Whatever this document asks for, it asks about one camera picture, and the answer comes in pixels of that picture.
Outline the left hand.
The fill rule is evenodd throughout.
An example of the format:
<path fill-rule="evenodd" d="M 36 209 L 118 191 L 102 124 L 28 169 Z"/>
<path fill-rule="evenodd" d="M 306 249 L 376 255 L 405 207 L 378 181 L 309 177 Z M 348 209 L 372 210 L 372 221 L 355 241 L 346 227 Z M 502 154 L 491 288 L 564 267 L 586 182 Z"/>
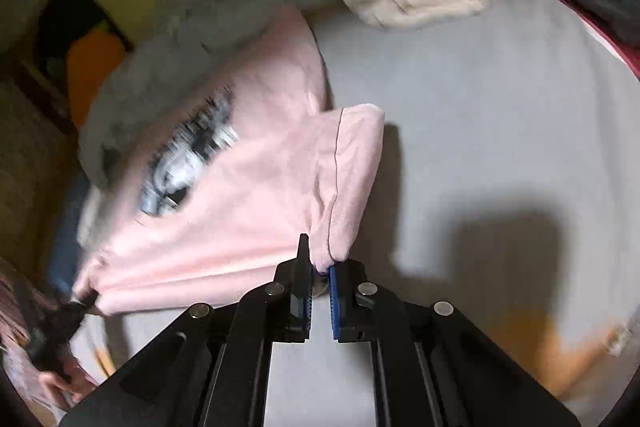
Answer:
<path fill-rule="evenodd" d="M 64 377 L 55 372 L 40 372 L 38 381 L 46 397 L 63 411 L 69 411 L 90 395 L 98 385 L 73 355 L 63 359 Z"/>

